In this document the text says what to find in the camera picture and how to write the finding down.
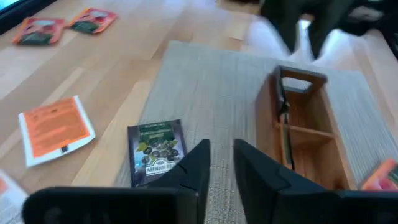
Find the black device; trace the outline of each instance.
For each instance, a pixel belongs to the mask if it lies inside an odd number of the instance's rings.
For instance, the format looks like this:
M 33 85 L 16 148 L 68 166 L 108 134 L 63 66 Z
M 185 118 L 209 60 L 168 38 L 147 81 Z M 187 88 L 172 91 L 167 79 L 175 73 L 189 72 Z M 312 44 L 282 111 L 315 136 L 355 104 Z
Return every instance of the black device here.
M 397 33 L 398 1 L 396 0 L 230 1 L 260 4 L 259 14 L 275 27 L 290 52 L 295 51 L 297 22 L 302 14 L 311 14 L 314 20 L 308 27 L 308 38 L 315 59 L 320 56 L 323 43 L 333 29 L 341 29 L 354 35 L 363 35 L 369 29 L 378 29 L 384 36 L 388 36 L 389 46 L 394 55 L 398 55 L 397 41 L 392 35 Z
M 248 224 L 398 223 L 398 193 L 331 191 L 234 141 L 236 181 Z
M 56 0 L 2 0 L 0 1 L 0 34 L 21 23 Z
M 398 193 L 329 191 L 288 170 L 243 140 L 234 165 L 248 224 L 398 223 Z M 31 223 L 204 223 L 210 142 L 203 140 L 172 170 L 140 188 L 49 188 L 32 194 Z
M 25 224 L 203 223 L 210 142 L 202 140 L 173 169 L 145 187 L 51 187 L 22 208 Z

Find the gray placemat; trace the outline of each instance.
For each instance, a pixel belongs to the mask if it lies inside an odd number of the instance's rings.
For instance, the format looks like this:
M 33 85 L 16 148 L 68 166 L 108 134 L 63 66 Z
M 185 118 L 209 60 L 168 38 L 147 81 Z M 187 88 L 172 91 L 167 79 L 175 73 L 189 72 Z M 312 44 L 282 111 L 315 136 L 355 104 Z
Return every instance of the gray placemat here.
M 357 185 L 385 158 L 398 159 L 365 78 L 347 72 L 299 65 L 199 44 L 173 41 L 164 55 L 140 124 L 181 119 L 191 150 L 202 139 L 211 141 L 211 177 L 206 223 L 245 223 L 234 178 L 232 139 L 256 145 L 254 101 L 268 73 L 286 65 L 328 76 L 338 128 Z M 130 186 L 128 156 L 116 185 Z

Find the wooden table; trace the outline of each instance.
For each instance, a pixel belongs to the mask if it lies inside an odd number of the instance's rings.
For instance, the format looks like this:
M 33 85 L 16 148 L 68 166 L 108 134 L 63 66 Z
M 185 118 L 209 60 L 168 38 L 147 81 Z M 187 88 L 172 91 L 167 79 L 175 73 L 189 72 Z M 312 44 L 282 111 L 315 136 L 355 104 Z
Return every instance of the wooden table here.
M 53 47 L 14 46 L 16 29 L 0 37 L 0 168 L 28 192 L 53 185 L 112 185 L 127 156 L 126 127 L 139 120 L 170 40 L 311 63 L 306 40 L 288 56 L 267 22 L 208 0 L 58 0 L 37 16 L 69 20 L 86 7 L 117 12 L 119 19 L 99 36 L 66 30 Z M 300 24 L 302 37 L 306 24 Z M 380 33 L 353 37 L 333 31 L 315 64 L 362 71 L 398 136 L 398 63 Z M 96 139 L 27 169 L 17 115 L 73 95 L 80 96 Z

